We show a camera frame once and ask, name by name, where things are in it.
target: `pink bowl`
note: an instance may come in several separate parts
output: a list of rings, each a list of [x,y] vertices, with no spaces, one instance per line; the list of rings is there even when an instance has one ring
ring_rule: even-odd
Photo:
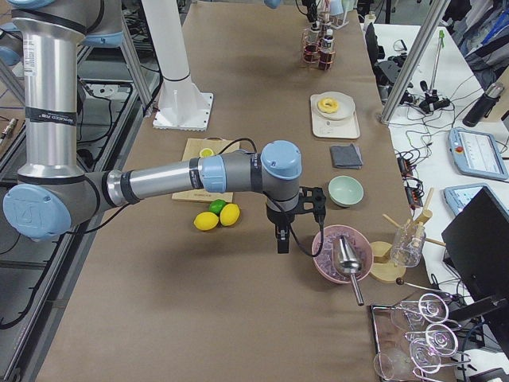
[[[313,258],[315,267],[327,280],[338,284],[349,284],[350,279],[340,274],[332,263],[332,241],[340,236],[345,236],[350,245],[356,251],[359,260],[363,264],[358,280],[364,279],[373,267],[373,251],[369,241],[362,233],[347,225],[329,225],[324,228],[324,246],[321,253]],[[320,247],[320,233],[318,232],[313,240],[313,253],[318,252]]]

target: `donut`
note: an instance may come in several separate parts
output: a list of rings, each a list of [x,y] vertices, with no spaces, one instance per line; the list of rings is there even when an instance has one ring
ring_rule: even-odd
[[[324,113],[332,114],[338,111],[340,104],[337,99],[331,97],[325,97],[318,101],[318,109]]]

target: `brown paper table covering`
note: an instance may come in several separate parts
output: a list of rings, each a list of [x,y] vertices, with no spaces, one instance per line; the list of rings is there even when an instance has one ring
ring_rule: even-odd
[[[186,139],[247,136],[258,149],[288,139],[301,149],[301,183],[327,188],[337,175],[361,181],[365,198],[350,209],[328,201],[326,225],[347,224],[370,241],[392,241],[382,218],[410,216],[382,105],[355,13],[336,32],[329,72],[298,63],[305,18],[294,6],[198,2],[184,25],[193,80],[214,92],[206,133],[160,131],[146,120],[126,169],[178,161]],[[356,102],[364,167],[333,169],[329,146],[314,138],[309,97],[339,91]],[[198,232],[201,203],[155,197],[130,206],[97,235],[39,381],[375,381],[366,308],[349,285],[324,279],[292,241],[276,253],[264,197],[236,193],[231,228]],[[299,216],[310,247],[318,228]],[[410,279],[424,283],[424,271]],[[366,303],[392,304],[406,286],[360,283]]]

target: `tablet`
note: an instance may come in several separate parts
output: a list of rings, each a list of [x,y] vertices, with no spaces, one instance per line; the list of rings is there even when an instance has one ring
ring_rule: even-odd
[[[473,185],[458,185],[455,187],[446,187],[444,188],[444,198],[447,205],[451,208],[451,210],[455,215],[458,215],[465,205],[469,203],[469,201],[474,198],[475,195],[483,188],[487,187],[493,195],[495,193],[486,183],[475,183]]]
[[[509,178],[493,135],[454,127],[449,132],[449,149],[458,170],[473,177]]]

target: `green bowl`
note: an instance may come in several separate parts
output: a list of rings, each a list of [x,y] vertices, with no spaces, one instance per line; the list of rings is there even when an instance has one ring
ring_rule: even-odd
[[[340,207],[352,207],[363,199],[364,189],[353,177],[342,175],[328,183],[328,195]]]

